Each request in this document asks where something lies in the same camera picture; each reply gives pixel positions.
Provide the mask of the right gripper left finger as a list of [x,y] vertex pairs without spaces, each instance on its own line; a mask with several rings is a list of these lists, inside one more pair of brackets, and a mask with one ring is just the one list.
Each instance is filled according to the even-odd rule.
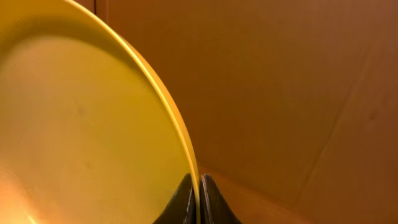
[[187,173],[154,224],[196,224],[196,201],[192,178]]

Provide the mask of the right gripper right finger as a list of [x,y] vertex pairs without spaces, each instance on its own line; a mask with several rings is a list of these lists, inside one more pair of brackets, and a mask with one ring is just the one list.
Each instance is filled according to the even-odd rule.
[[199,190],[201,224],[242,224],[211,175],[202,175]]

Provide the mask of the yellow-green plate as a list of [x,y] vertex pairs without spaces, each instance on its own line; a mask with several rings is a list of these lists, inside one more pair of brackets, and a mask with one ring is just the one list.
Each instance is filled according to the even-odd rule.
[[198,173],[166,87],[75,1],[1,2],[1,222],[154,223]]

